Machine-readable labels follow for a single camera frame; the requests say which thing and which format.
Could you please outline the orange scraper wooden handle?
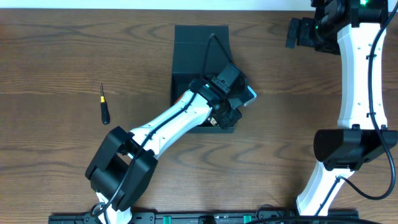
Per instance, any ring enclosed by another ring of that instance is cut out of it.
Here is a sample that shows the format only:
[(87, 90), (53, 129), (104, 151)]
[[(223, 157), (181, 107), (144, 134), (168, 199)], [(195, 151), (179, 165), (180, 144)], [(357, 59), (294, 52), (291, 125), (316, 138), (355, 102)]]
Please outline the orange scraper wooden handle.
[(212, 107), (208, 105), (208, 101), (201, 95), (195, 95), (191, 101), (193, 92), (184, 92), (173, 103), (175, 113), (183, 110), (173, 121), (178, 124), (192, 124), (193, 126), (201, 126), (210, 121)]

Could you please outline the dark green box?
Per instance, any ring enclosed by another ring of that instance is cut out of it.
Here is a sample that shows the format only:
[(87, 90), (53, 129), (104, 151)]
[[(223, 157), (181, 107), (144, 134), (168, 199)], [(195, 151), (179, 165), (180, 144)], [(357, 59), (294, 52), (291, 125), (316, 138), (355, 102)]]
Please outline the dark green box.
[(209, 36), (216, 34), (228, 53), (225, 55), (213, 39), (210, 44), (205, 72), (218, 74), (232, 57), (229, 45), (228, 26), (175, 26), (174, 55), (170, 104), (174, 105), (188, 89), (190, 82), (199, 77)]

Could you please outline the black yellow screwdriver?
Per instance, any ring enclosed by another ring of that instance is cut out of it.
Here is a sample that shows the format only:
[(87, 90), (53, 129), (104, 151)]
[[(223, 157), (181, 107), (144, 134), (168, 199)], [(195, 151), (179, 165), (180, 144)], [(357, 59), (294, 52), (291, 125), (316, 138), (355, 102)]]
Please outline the black yellow screwdriver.
[(101, 121), (104, 125), (107, 125), (110, 123), (110, 114), (109, 114), (108, 104), (104, 96), (102, 83), (100, 84), (100, 91), (101, 91), (101, 96), (100, 96)]

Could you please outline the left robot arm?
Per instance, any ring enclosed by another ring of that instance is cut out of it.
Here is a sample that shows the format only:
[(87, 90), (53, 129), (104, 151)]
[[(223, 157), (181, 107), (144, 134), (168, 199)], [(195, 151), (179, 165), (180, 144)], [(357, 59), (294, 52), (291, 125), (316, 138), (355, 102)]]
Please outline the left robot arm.
[(104, 138), (85, 176), (99, 202), (91, 214), (98, 223), (129, 223), (131, 207), (149, 185), (159, 157), (192, 128), (213, 121), (233, 126), (256, 98), (246, 76), (231, 62), (220, 73), (192, 80), (168, 110), (138, 128), (112, 129)]

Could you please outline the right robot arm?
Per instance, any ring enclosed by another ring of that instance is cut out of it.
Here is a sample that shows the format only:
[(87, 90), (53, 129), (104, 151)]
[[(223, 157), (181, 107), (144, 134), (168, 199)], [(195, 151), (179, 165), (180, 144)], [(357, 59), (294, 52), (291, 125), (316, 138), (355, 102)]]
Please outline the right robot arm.
[(312, 0), (312, 18), (293, 18), (286, 46), (306, 46), (339, 55), (341, 109), (336, 129), (315, 134), (315, 168), (296, 198), (301, 216), (325, 217), (343, 184), (364, 164), (391, 155), (397, 132), (390, 130), (382, 99), (382, 50), (396, 14), (387, 0)]

